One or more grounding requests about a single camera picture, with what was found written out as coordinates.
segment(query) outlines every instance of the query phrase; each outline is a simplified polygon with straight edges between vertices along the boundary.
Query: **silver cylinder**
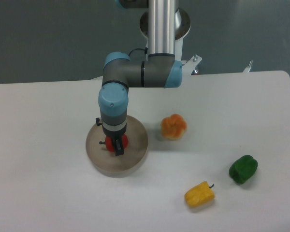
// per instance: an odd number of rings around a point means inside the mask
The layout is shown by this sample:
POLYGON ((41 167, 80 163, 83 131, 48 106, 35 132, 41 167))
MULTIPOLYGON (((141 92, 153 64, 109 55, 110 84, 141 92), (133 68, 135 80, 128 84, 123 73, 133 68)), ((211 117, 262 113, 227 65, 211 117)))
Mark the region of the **silver cylinder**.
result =
POLYGON ((180 30, 181 25, 182 25, 182 16, 180 15, 179 9, 177 9, 175 13, 175 32, 180 30))
POLYGON ((176 0, 149 0, 148 54, 175 51, 176 0))

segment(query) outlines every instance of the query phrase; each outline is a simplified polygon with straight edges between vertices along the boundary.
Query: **round wooden plate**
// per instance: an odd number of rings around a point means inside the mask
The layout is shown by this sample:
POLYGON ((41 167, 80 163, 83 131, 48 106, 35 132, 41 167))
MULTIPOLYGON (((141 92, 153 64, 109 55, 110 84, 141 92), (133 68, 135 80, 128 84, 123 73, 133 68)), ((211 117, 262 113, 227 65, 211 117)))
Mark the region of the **round wooden plate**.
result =
POLYGON ((86 151, 94 166, 103 174, 119 174, 137 166, 147 153, 148 136, 143 124, 127 116, 128 146, 124 154, 115 156, 115 153, 109 152, 105 145, 99 144, 99 141, 105 140, 102 126, 96 124, 91 128, 86 139, 86 151))

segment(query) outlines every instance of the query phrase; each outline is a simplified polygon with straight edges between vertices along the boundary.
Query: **black cable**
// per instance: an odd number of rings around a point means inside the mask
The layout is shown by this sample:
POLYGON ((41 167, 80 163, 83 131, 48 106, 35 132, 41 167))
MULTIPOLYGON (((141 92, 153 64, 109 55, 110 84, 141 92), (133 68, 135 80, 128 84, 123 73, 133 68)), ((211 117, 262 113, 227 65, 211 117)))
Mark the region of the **black cable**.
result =
POLYGON ((131 55, 131 53, 132 53, 132 52, 134 52, 134 51, 136 51, 136 50, 141 50, 141 51, 144 51, 144 53, 146 54, 146 50, 145 50, 145 49, 143 49, 143 48, 135 48, 135 49, 133 49, 132 51, 130 51, 130 53, 129 53, 129 55, 128 55, 128 56, 130 56, 130 55, 131 55))

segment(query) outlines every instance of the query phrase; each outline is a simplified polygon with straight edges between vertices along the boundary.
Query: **white table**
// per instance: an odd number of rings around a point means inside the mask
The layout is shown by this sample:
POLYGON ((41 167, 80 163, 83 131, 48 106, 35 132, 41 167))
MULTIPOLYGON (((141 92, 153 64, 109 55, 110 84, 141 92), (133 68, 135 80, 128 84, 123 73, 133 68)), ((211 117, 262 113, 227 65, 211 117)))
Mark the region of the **white table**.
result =
POLYGON ((130 89, 128 114, 149 136, 142 166, 99 173, 85 141, 99 117, 101 79, 0 85, 0 232, 290 232, 290 78, 285 72, 186 76, 177 89, 130 89), (188 131, 162 141, 160 121, 188 131), (239 186, 231 164, 250 154, 239 186), (207 181, 211 203, 184 194, 207 181))

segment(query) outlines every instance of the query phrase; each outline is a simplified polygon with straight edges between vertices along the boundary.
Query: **blue joint cap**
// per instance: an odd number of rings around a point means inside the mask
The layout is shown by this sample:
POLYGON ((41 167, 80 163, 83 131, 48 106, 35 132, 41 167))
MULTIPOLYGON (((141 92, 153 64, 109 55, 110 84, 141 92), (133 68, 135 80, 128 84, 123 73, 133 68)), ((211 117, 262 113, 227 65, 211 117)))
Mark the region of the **blue joint cap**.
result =
POLYGON ((166 80, 164 88, 177 88, 182 84, 183 64, 181 61, 176 60, 170 71, 169 77, 166 80))
POLYGON ((124 9, 124 7, 120 4, 119 0, 115 0, 117 7, 124 9))
POLYGON ((127 59, 130 61, 130 57, 122 52, 112 52, 110 54, 107 55, 106 59, 105 59, 105 63, 104 63, 104 67, 111 61, 113 61, 114 59, 127 59))
POLYGON ((100 110, 108 116, 119 116, 128 107, 126 88, 116 82, 105 84, 99 92, 98 103, 100 110))

